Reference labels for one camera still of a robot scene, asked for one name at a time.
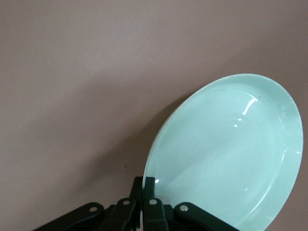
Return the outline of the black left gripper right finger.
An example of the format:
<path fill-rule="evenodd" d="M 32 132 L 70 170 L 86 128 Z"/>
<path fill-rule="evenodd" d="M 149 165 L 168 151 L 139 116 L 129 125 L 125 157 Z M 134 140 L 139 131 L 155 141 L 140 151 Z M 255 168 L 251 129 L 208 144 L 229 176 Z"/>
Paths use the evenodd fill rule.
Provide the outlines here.
<path fill-rule="evenodd" d="M 146 177 L 143 188 L 143 231 L 238 231 L 200 207 L 182 202 L 165 205 L 154 194 L 155 178 Z"/>

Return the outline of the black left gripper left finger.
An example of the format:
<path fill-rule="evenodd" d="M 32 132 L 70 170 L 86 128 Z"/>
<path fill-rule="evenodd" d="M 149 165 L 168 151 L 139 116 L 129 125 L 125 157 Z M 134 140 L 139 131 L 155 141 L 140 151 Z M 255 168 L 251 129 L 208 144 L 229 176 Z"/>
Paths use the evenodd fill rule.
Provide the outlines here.
<path fill-rule="evenodd" d="M 82 205 L 36 231 L 136 231 L 140 227 L 143 177 L 135 177 L 129 197 L 104 208 L 97 202 Z"/>

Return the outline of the light green round plate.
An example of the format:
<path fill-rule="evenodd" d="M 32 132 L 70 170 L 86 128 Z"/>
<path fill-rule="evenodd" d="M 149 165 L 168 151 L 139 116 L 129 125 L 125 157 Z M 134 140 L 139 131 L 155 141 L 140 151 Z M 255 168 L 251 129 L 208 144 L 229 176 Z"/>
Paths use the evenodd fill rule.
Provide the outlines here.
<path fill-rule="evenodd" d="M 190 202 L 239 231 L 264 231 L 287 201 L 303 153 L 288 91 L 256 74 L 218 79 L 185 100 L 159 130 L 144 176 L 155 195 Z"/>

